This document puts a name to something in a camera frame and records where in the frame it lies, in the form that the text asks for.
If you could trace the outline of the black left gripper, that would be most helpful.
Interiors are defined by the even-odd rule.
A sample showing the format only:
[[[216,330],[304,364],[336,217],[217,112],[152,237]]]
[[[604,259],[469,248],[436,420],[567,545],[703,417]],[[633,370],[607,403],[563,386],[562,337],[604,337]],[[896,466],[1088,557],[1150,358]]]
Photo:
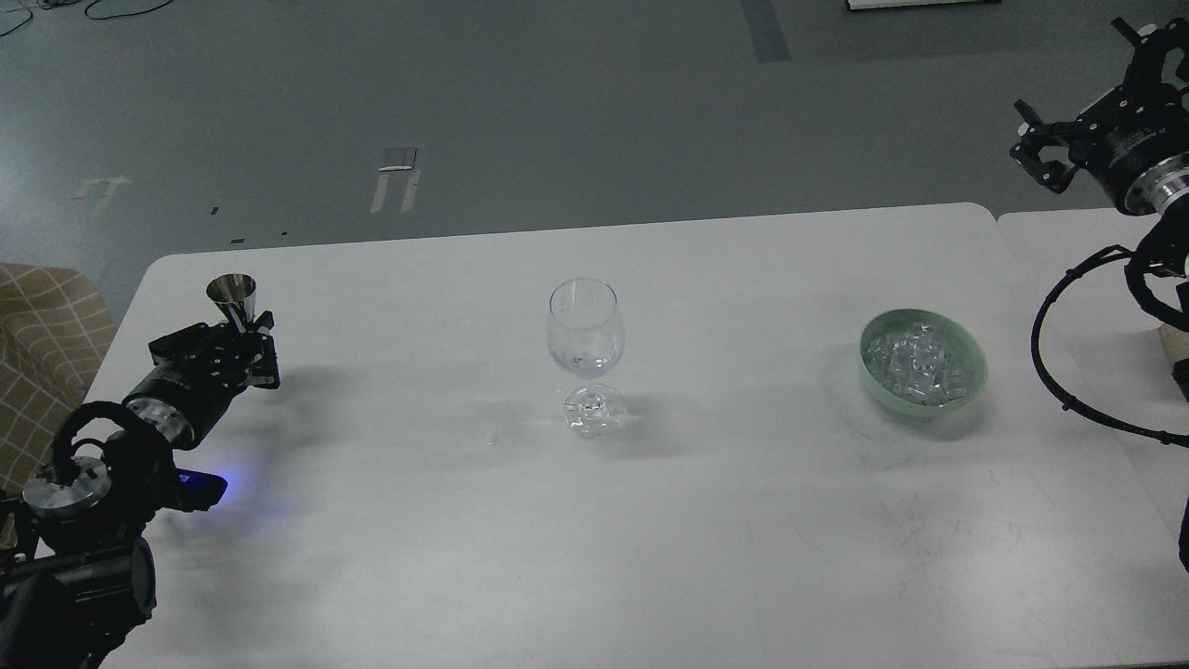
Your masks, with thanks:
[[[262,313],[249,332],[199,322],[152,340],[155,367],[122,406],[162,433],[170,448],[195,449],[243,391],[279,389],[273,326],[273,313]]]

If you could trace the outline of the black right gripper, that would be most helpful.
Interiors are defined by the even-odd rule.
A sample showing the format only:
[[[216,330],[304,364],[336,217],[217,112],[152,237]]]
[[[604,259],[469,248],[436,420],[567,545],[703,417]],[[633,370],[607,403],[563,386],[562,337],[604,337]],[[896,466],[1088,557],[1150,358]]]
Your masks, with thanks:
[[[1075,173],[1092,173],[1118,212],[1163,215],[1185,195],[1185,18],[1134,29],[1122,17],[1113,29],[1133,48],[1120,86],[1108,90],[1075,120],[1043,122],[1024,100],[1013,108],[1023,130],[1009,156],[1037,185],[1067,191]],[[1182,58],[1175,82],[1164,80],[1165,59]]]

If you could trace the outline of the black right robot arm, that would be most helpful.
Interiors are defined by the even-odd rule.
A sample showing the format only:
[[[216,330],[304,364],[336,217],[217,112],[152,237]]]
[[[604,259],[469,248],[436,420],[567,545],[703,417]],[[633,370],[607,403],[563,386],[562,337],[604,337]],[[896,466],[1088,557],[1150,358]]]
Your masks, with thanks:
[[[1009,149],[1038,185],[1062,193],[1087,173],[1109,209],[1009,215],[1018,246],[1058,231],[1097,242],[1040,302],[1028,355],[1063,410],[1112,428],[1185,560],[1185,456],[1141,446],[1185,446],[1185,18],[1145,27],[1116,18],[1132,46],[1120,84],[1071,120],[1023,116]]]

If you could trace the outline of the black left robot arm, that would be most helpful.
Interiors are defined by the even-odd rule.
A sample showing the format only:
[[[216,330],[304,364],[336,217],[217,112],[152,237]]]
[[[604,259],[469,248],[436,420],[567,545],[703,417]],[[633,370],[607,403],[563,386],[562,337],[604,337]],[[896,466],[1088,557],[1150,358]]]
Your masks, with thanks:
[[[68,415],[50,457],[5,496],[5,668],[97,668],[156,606],[144,538],[161,511],[208,511],[227,487],[176,466],[246,389],[277,389],[273,314],[194,323],[149,346],[153,367],[118,402]]]

